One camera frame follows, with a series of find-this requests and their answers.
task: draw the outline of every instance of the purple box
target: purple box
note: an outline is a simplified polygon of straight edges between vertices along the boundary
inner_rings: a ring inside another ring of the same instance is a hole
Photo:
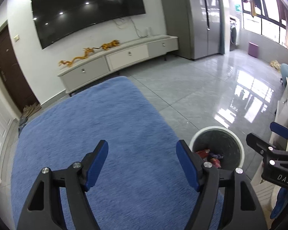
[[[255,58],[258,58],[259,46],[257,46],[254,43],[249,42],[248,43],[248,54],[255,57]]]

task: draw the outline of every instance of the television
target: television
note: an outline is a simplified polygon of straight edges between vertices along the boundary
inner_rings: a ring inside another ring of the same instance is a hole
[[[143,0],[31,0],[42,49],[91,25],[145,14]]]

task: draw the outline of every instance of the golden dragon figurine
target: golden dragon figurine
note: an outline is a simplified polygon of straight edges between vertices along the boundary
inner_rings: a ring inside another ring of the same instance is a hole
[[[101,47],[97,48],[97,47],[87,47],[87,48],[84,48],[84,56],[78,56],[78,57],[74,57],[72,59],[72,61],[68,61],[68,60],[61,60],[59,62],[59,66],[60,65],[67,65],[68,67],[71,67],[73,64],[74,64],[74,61],[77,60],[77,59],[87,59],[88,58],[88,55],[89,53],[94,53],[94,49],[100,49],[102,48],[103,50],[109,50],[110,48],[112,47],[117,47],[119,46],[120,42],[118,40],[113,40],[111,41],[110,43],[105,43],[105,44],[102,44]]]

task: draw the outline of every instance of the green object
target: green object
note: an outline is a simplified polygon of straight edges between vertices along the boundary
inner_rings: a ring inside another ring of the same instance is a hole
[[[242,12],[240,4],[236,4],[235,7],[237,12]]]

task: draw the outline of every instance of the door handle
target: door handle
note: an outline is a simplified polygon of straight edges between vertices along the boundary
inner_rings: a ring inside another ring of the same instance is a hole
[[[3,77],[3,80],[6,81],[5,72],[1,71],[1,75]]]

